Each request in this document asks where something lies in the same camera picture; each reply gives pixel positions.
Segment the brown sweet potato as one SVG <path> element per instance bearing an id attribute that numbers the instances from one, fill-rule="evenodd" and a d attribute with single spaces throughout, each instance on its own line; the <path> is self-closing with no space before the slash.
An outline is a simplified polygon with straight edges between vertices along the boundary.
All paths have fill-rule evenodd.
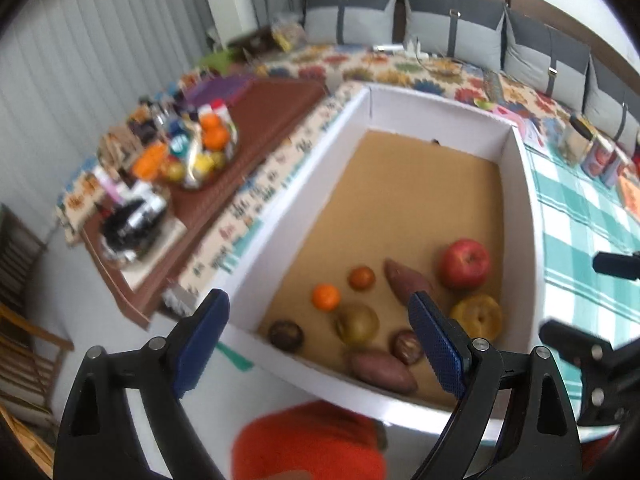
<path id="1" fill-rule="evenodd" d="M 417 292 L 426 292 L 428 296 L 434 294 L 430 281 L 413 268 L 391 258 L 386 258 L 383 270 L 390 289 L 404 307 L 408 307 L 410 298 Z"/>

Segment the brown-green pear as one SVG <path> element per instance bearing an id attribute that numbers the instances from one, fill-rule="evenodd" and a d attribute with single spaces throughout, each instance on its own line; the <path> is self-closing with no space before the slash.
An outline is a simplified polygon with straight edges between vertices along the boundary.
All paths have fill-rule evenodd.
<path id="1" fill-rule="evenodd" d="M 338 307 L 334 315 L 334 330 L 343 344 L 359 347 L 372 340 L 380 329 L 378 315 L 362 302 L 350 302 Z"/>

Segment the dark orange tangerine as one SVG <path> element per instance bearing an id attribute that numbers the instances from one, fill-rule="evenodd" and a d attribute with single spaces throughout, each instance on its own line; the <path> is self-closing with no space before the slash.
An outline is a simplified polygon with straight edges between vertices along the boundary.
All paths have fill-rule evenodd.
<path id="1" fill-rule="evenodd" d="M 376 275 L 368 266 L 356 266 L 350 270 L 347 281 L 352 290 L 365 292 L 375 285 Z"/>

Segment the bright orange tangerine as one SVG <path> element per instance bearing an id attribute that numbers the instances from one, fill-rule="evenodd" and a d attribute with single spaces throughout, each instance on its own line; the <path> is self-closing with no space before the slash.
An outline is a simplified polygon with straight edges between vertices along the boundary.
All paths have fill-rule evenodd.
<path id="1" fill-rule="evenodd" d="M 311 304 L 323 312 L 335 310 L 341 302 L 340 290 L 328 283 L 318 284 L 311 292 Z"/>

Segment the orange book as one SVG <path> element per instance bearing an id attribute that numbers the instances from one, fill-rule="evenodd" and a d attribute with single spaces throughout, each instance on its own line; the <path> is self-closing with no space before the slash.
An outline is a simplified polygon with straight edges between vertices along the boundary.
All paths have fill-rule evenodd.
<path id="1" fill-rule="evenodd" d="M 640 222 L 640 188 L 635 180 L 620 176 L 617 180 L 616 191 L 620 203 L 628 214 Z"/>

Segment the pink can right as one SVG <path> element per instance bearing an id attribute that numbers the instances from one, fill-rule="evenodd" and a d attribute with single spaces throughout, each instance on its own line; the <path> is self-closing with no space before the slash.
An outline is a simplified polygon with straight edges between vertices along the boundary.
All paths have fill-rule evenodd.
<path id="1" fill-rule="evenodd" d="M 600 181 L 607 188 L 612 188 L 631 163 L 631 158 L 616 146 L 610 160 L 605 165 L 602 174 L 600 174 Z"/>

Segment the pink can left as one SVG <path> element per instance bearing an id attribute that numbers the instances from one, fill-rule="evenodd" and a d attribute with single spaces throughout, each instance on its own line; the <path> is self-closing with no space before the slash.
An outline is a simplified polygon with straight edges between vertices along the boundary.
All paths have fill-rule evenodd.
<path id="1" fill-rule="evenodd" d="M 615 151 L 615 143 L 602 134 L 596 134 L 580 163 L 582 171 L 591 179 L 600 177 Z"/>

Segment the wooden chair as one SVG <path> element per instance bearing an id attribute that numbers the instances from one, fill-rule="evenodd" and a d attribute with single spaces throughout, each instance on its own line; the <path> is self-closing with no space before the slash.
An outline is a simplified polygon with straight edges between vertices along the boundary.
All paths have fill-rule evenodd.
<path id="1" fill-rule="evenodd" d="M 27 286 L 44 243 L 1 207 L 1 454 L 17 479 L 51 479 L 58 432 L 49 408 L 63 359 L 74 344 L 26 316 Z"/>

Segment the dark mangosteen right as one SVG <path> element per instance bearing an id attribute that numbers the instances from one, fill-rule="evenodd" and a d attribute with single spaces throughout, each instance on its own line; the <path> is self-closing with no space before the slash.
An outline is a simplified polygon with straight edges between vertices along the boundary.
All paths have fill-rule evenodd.
<path id="1" fill-rule="evenodd" d="M 390 353 L 405 366 L 416 365 L 424 358 L 424 351 L 413 330 L 398 330 L 390 338 Z"/>

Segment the dark mangosteen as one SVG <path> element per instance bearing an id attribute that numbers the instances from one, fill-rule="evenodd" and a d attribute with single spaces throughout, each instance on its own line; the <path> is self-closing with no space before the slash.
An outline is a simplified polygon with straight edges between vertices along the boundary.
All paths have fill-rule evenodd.
<path id="1" fill-rule="evenodd" d="M 277 320 L 269 327 L 268 340 L 274 348 L 280 351 L 295 353 L 303 347 L 305 334 L 293 321 Z"/>
<path id="2" fill-rule="evenodd" d="M 390 353 L 405 366 L 416 365 L 424 358 L 424 351 L 413 330 L 398 330 L 390 338 Z"/>

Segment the red clothing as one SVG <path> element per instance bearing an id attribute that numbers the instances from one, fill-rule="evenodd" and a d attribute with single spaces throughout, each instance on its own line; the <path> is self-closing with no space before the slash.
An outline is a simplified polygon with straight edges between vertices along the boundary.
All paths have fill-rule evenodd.
<path id="1" fill-rule="evenodd" d="M 378 426 L 314 401 L 253 420 L 235 439 L 233 479 L 384 479 Z"/>

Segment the silver kettle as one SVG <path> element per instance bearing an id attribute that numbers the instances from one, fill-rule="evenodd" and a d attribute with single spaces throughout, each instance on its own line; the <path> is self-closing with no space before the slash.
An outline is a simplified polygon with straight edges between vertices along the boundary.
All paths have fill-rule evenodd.
<path id="1" fill-rule="evenodd" d="M 150 188 L 113 209 L 100 227 L 103 258 L 122 269 L 145 256 L 171 216 L 170 196 Z"/>

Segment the white cardboard box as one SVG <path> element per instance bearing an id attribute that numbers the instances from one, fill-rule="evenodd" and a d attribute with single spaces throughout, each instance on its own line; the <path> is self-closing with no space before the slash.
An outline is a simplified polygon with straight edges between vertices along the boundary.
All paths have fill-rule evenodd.
<path id="1" fill-rule="evenodd" d="M 219 282 L 231 301 L 222 339 L 257 366 L 317 398 L 412 430 L 438 434 L 454 406 L 427 363 L 412 396 L 350 376 L 331 315 L 311 304 L 318 285 L 375 310 L 384 347 L 408 323 L 385 278 L 354 292 L 356 266 L 381 274 L 386 258 L 434 278 L 439 254 L 459 238 L 489 252 L 484 292 L 502 307 L 498 347 L 527 352 L 544 303 L 542 221 L 525 145 L 513 122 L 437 96 L 370 86 L 322 136 L 268 208 L 233 273 Z M 270 325 L 305 334 L 295 353 L 274 348 Z"/>

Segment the fruit tray on side table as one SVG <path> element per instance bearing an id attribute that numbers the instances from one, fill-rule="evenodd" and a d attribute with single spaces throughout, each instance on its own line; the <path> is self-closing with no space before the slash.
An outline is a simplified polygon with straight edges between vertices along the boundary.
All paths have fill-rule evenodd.
<path id="1" fill-rule="evenodd" d="M 145 100 L 132 118 L 144 134 L 132 175 L 198 190 L 234 159 L 239 131 L 221 99 L 194 107 Z"/>

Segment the grey sofa cushion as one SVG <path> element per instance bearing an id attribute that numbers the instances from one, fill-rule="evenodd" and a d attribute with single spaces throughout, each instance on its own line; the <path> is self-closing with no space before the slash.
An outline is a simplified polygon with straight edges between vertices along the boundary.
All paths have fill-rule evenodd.
<path id="1" fill-rule="evenodd" d="M 393 41 L 397 0 L 306 0 L 304 29 L 310 44 Z"/>

